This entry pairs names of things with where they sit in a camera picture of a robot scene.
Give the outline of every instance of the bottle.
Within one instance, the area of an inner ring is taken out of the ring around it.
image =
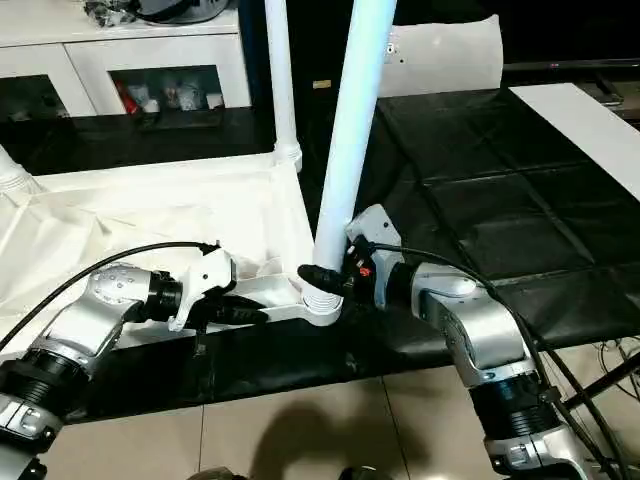
[[[120,81],[113,82],[116,85],[116,90],[118,91],[118,95],[120,95],[120,100],[122,101],[122,105],[124,105],[124,110],[129,115],[136,114],[140,107],[136,103],[136,101],[131,97],[127,87]]]
[[[43,191],[44,189],[29,172],[22,165],[14,162],[0,145],[0,193],[22,203],[27,201],[31,195]]]
[[[178,87],[178,103],[183,112],[202,109],[202,90],[196,76],[188,76],[183,79]]]
[[[164,104],[167,108],[178,109],[178,83],[171,73],[166,73],[162,77],[162,91],[164,92]]]
[[[142,106],[144,113],[158,113],[160,111],[160,104],[155,98],[150,98],[147,103]]]

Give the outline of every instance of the white cabinet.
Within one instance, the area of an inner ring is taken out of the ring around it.
[[[144,96],[161,108],[166,90],[180,88],[185,78],[197,84],[205,108],[206,94],[222,94],[227,107],[251,104],[239,35],[82,42],[67,44],[66,50],[98,115],[125,113],[114,82],[124,88],[143,86]],[[167,82],[176,86],[167,87]]]
[[[96,111],[64,47],[52,44],[0,48],[0,114],[21,120]]]
[[[169,106],[181,92],[193,98]],[[237,4],[193,25],[100,28],[81,2],[0,0],[0,122],[123,114],[136,95],[160,110],[249,106]]]

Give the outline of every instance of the black tripod leg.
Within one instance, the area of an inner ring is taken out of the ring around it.
[[[622,365],[617,366],[606,375],[602,376],[588,387],[584,388],[588,397],[593,398],[596,395],[600,395],[602,392],[620,382],[622,379],[628,377],[636,370],[640,369],[640,353],[636,353],[633,357],[629,358]],[[574,395],[569,400],[564,402],[565,407],[569,410],[579,407],[584,402],[579,395]]]

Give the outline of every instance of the white pipe base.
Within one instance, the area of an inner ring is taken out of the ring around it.
[[[14,162],[0,145],[0,193],[11,197],[18,203],[24,203],[31,195],[43,191],[44,189],[29,172],[22,165]]]
[[[302,288],[302,301],[310,313],[309,317],[305,317],[306,320],[318,327],[335,323],[342,310],[342,297],[323,292],[309,284]]]
[[[293,163],[296,167],[296,172],[300,173],[300,170],[302,170],[302,149],[298,142],[294,144],[276,142],[274,151],[276,152],[276,158],[282,158],[289,163]]]
[[[336,308],[324,313],[311,310],[309,306],[303,303],[265,308],[262,311],[269,315],[270,322],[281,322],[283,320],[302,318],[315,327],[327,327],[338,320],[341,310],[342,298],[339,299],[339,303]]]

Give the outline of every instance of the black connector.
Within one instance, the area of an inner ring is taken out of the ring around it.
[[[209,255],[220,248],[219,244],[211,245],[210,243],[201,243],[198,245],[198,250],[202,252],[202,255]]]
[[[178,313],[181,299],[182,284],[171,278],[169,272],[151,272],[147,301],[135,317],[140,322],[148,319],[166,322]]]
[[[351,293],[348,277],[335,270],[329,270],[317,265],[300,265],[298,267],[298,275],[305,282],[323,292],[341,297],[349,296]]]
[[[193,304],[186,329],[206,332],[210,323],[218,325],[258,325],[266,323],[269,315],[260,310],[265,306],[254,300],[235,295],[209,295]]]
[[[41,464],[40,460],[34,458],[24,469],[18,480],[44,480],[46,476],[47,467]]]

